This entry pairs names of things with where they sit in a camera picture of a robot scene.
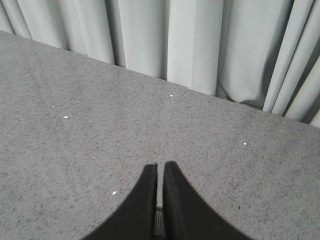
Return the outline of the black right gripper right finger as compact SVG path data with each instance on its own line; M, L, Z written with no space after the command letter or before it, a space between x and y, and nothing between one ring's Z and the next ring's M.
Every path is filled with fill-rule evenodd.
M249 239L201 198L174 161L164 166L162 206L168 240Z

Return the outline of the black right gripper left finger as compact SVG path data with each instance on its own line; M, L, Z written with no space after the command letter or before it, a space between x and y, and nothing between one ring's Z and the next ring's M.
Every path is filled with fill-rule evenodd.
M121 205L85 240L152 240L157 204L157 164L147 164Z

